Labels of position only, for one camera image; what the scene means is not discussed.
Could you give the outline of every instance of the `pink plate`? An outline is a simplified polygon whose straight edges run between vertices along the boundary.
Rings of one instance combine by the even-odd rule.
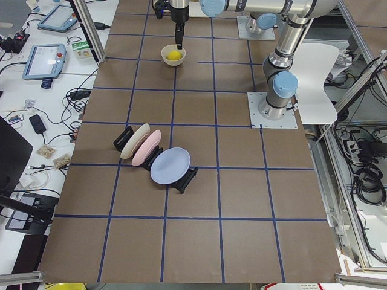
[[[144,143],[138,148],[136,154],[133,157],[132,165],[140,166],[144,163],[145,159],[152,153],[153,149],[160,143],[161,131],[156,130],[144,141]]]

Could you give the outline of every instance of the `blue plate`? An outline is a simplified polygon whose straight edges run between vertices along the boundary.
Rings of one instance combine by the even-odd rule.
[[[151,177],[159,184],[171,184],[186,174],[191,157],[186,149],[170,148],[161,153],[153,162]]]

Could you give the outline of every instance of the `phone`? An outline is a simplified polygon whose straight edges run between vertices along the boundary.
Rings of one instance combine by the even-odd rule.
[[[43,132],[47,131],[41,117],[38,114],[31,116],[30,122],[37,134],[43,134]]]

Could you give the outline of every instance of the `plate holder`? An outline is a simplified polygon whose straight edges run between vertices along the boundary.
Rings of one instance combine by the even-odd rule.
[[[188,169],[186,174],[184,174],[182,178],[180,178],[178,181],[175,181],[174,183],[169,184],[169,186],[173,189],[177,189],[180,193],[184,193],[188,184],[191,182],[192,178],[194,178],[197,173],[197,167],[194,167],[193,169]]]
[[[113,145],[118,151],[122,151],[126,143],[133,136],[134,131],[131,126],[128,126],[122,133],[114,140]]]
[[[248,92],[247,99],[249,101],[250,121],[252,128],[263,129],[297,129],[297,121],[294,116],[294,110],[289,109],[285,115],[279,120],[269,120],[261,115],[258,110],[259,103],[263,98],[266,98],[267,92]]]
[[[151,154],[145,159],[144,163],[141,164],[141,167],[147,171],[151,171],[151,167],[156,158],[163,153],[163,148],[160,148],[158,145],[152,150]]]
[[[250,16],[237,16],[236,21],[238,23],[238,32],[239,32],[239,39],[247,39],[247,40],[268,40],[268,41],[274,41],[276,40],[276,36],[274,34],[274,30],[272,28],[269,28],[265,30],[262,33],[256,34],[256,33],[250,33],[246,29],[246,23]]]

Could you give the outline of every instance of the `yellow object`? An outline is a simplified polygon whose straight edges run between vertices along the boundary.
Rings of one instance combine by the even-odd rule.
[[[177,50],[172,50],[168,55],[167,55],[167,59],[168,60],[179,60],[181,59],[183,56],[181,55],[181,53],[179,53]]]
[[[46,284],[45,289],[50,290],[86,290],[86,286],[83,283],[58,283],[58,284]]]

